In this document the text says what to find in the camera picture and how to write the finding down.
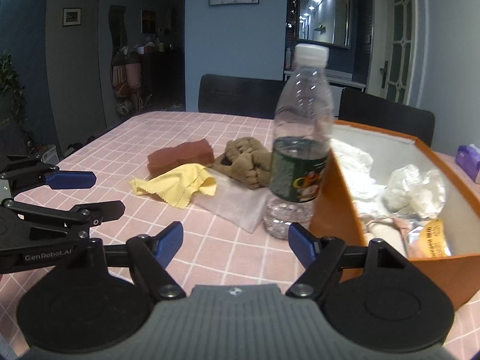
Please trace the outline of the silver yellow snack bag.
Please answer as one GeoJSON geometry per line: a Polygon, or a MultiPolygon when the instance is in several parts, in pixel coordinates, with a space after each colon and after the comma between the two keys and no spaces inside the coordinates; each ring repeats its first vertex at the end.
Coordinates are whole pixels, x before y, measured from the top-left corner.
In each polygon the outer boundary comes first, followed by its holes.
{"type": "Polygon", "coordinates": [[[408,233],[407,242],[409,258],[444,258],[452,255],[443,221],[439,218],[413,228],[408,233]]]}

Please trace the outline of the yellow cleaning cloth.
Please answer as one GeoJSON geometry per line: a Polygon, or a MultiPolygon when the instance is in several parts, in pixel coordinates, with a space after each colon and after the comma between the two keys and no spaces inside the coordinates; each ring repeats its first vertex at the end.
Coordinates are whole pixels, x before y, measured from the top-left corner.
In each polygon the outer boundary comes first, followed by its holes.
{"type": "Polygon", "coordinates": [[[183,164],[151,180],[134,178],[128,183],[137,196],[155,195],[178,209],[187,208],[196,193],[214,196],[217,186],[207,167],[199,163],[183,164]]]}

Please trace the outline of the silver foil bundle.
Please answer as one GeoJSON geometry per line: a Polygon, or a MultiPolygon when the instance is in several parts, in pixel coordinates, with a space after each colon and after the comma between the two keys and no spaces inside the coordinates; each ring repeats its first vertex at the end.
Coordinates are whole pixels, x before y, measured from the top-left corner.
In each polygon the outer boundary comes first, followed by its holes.
{"type": "Polygon", "coordinates": [[[382,202],[390,212],[436,219],[445,206],[446,197],[447,189],[438,169],[421,172],[417,166],[408,164],[391,173],[382,202]]]}

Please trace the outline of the reddish brown sponge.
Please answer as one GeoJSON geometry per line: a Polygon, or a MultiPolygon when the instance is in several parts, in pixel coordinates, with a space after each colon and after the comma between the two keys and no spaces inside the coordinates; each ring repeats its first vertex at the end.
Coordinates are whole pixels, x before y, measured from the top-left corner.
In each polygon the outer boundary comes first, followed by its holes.
{"type": "Polygon", "coordinates": [[[209,165],[215,161],[212,147],[206,139],[166,147],[147,156],[151,177],[160,176],[184,164],[209,165]]]}

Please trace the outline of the white tissue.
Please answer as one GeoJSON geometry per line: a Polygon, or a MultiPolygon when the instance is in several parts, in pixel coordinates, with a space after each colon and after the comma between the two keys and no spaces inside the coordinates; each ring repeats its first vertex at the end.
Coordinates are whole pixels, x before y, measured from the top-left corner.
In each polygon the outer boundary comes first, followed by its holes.
{"type": "Polygon", "coordinates": [[[371,201],[384,191],[386,186],[371,177],[374,160],[369,153],[334,138],[331,149],[355,200],[371,201]]]}

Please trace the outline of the brown plush toy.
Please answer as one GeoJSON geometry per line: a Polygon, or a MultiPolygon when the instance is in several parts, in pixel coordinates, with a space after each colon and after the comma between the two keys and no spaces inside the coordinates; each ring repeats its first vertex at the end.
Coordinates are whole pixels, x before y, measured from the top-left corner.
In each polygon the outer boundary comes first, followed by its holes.
{"type": "Polygon", "coordinates": [[[228,141],[224,153],[209,167],[248,189],[269,185],[272,153],[253,137],[228,141]]]}

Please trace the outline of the white terry cloth pouch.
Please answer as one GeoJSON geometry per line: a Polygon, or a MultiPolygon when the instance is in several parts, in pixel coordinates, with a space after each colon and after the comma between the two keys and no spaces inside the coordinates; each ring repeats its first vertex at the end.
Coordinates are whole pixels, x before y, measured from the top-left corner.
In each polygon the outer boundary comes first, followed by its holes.
{"type": "Polygon", "coordinates": [[[367,215],[360,218],[366,242],[375,238],[383,239],[404,257],[408,257],[406,236],[412,229],[410,222],[398,216],[372,217],[367,215]]]}

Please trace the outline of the orange cardboard box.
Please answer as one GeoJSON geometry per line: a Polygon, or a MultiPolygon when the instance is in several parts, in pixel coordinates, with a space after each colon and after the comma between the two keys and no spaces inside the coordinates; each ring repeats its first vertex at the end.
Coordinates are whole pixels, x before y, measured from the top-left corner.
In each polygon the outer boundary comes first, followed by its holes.
{"type": "Polygon", "coordinates": [[[385,238],[459,309],[479,292],[479,199],[414,136],[337,121],[309,226],[349,245],[385,238]]]}

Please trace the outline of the pink bags on rack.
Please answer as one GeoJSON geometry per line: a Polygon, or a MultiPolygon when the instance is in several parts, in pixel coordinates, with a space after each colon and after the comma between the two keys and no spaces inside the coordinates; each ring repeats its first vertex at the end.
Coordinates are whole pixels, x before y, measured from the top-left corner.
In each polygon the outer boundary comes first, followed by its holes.
{"type": "Polygon", "coordinates": [[[142,65],[139,53],[127,46],[118,49],[112,58],[111,83],[116,111],[126,117],[144,108],[142,65]]]}

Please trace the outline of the clear plastic bag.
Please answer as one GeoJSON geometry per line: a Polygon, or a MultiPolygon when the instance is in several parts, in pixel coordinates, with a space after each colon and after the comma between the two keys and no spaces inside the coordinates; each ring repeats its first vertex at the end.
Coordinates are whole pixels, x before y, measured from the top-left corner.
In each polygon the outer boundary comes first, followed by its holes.
{"type": "Polygon", "coordinates": [[[215,195],[195,193],[192,203],[253,233],[263,218],[270,191],[267,188],[248,189],[227,175],[214,170],[209,173],[216,179],[215,195]]]}

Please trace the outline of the purple tissue pack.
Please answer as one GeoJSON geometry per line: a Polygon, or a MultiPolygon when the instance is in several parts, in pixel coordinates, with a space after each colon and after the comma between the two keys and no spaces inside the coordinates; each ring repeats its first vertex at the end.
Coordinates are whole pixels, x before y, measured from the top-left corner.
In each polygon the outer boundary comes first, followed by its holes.
{"type": "Polygon", "coordinates": [[[456,151],[455,163],[474,183],[479,184],[480,157],[478,147],[475,145],[460,145],[456,151]]]}

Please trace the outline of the left black chair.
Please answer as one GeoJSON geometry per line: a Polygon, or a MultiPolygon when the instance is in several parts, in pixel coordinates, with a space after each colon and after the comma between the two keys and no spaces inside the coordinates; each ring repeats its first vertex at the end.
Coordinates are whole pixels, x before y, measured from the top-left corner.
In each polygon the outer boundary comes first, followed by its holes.
{"type": "Polygon", "coordinates": [[[283,80],[206,74],[199,86],[199,112],[273,119],[283,80]]]}

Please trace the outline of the black chair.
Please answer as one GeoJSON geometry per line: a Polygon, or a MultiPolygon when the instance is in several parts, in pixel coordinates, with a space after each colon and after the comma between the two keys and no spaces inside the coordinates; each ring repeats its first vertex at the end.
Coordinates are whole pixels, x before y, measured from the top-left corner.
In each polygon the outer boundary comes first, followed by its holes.
{"type": "Polygon", "coordinates": [[[199,112],[273,119],[283,80],[206,74],[199,86],[199,112]]]}
{"type": "Polygon", "coordinates": [[[432,112],[352,88],[342,91],[338,118],[408,134],[419,138],[428,147],[431,147],[434,138],[435,116],[432,112]]]}

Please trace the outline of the white glass panel door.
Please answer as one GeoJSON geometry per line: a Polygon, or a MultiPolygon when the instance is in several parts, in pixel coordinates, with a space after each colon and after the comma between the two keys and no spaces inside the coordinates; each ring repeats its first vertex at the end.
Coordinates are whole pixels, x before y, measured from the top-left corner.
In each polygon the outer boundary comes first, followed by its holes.
{"type": "Polygon", "coordinates": [[[418,107],[427,56],[427,0],[373,0],[366,92],[418,107]]]}

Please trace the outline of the wall mirror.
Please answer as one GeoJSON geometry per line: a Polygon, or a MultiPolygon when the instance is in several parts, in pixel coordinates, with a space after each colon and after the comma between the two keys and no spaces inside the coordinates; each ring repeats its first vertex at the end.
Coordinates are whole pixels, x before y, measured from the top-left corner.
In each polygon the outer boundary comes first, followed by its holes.
{"type": "Polygon", "coordinates": [[[300,41],[349,49],[352,29],[352,0],[299,0],[300,41]]]}

